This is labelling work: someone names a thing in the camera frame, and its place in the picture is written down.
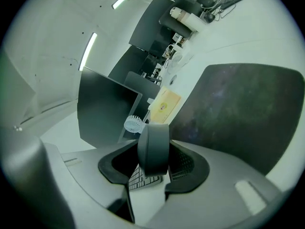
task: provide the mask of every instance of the mouse pad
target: mouse pad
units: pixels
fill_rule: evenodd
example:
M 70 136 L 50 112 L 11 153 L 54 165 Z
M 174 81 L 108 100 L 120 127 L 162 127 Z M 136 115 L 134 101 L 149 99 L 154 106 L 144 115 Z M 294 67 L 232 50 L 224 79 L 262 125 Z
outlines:
M 248 63 L 209 65 L 170 124 L 170 137 L 234 155 L 266 175 L 301 115 L 304 78 Z

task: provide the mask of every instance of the white desk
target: white desk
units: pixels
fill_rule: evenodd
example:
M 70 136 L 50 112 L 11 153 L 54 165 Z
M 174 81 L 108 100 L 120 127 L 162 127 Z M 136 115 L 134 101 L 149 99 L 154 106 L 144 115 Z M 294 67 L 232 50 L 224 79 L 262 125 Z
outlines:
M 305 77 L 305 42 L 280 0 L 242 0 L 225 18 L 207 24 L 203 32 L 194 34 L 190 43 L 194 57 L 176 73 L 173 85 L 169 83 L 174 74 L 162 70 L 162 85 L 182 97 L 167 123 L 177 115 L 208 65 L 269 64 L 297 70 Z M 296 185 L 305 167 L 304 134 L 303 109 L 289 147 L 266 176 L 282 191 Z

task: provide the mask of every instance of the computer mouse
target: computer mouse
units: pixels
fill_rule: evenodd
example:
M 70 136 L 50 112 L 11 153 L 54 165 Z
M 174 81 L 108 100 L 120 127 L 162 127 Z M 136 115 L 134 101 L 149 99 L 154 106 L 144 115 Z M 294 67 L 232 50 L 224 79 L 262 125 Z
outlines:
M 215 19 L 215 15 L 213 15 L 212 13 L 206 13 L 204 19 L 206 22 L 211 23 Z

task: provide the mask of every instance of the yellow notebook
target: yellow notebook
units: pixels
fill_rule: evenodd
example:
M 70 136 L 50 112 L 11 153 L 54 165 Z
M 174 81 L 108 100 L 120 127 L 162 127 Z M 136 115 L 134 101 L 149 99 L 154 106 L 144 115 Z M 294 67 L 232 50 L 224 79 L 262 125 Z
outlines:
M 163 86 L 150 106 L 151 121 L 164 123 L 181 97 Z

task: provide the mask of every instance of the white ceiling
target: white ceiling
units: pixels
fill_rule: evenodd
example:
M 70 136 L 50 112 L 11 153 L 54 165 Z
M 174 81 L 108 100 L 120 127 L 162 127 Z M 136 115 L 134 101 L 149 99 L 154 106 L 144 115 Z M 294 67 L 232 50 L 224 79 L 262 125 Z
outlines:
M 78 66 L 92 32 L 98 37 L 87 66 L 110 73 L 152 0 L 127 0 L 113 10 L 115 1 L 28 0 L 21 8 L 3 46 L 35 91 L 24 119 L 78 97 Z

